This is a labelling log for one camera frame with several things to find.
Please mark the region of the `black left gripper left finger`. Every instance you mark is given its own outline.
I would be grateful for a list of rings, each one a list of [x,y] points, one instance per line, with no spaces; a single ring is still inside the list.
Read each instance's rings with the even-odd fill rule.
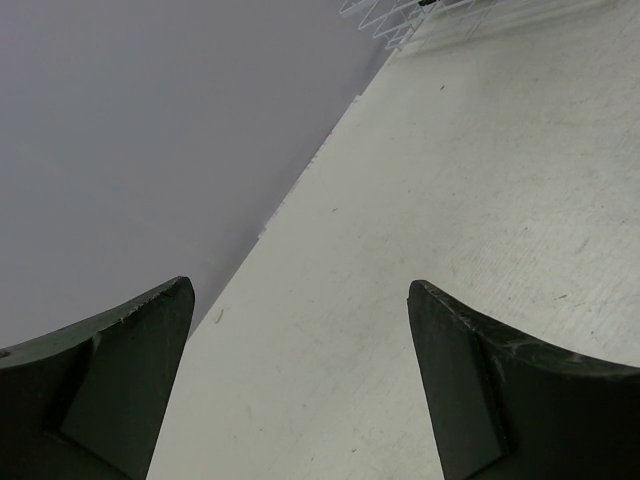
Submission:
[[[2,478],[146,478],[193,311],[176,277],[2,349]]]

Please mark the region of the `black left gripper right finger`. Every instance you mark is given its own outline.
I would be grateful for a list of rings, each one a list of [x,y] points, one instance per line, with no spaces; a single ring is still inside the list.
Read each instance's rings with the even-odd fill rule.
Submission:
[[[635,479],[639,371],[582,355],[414,281],[411,335],[448,479]]]

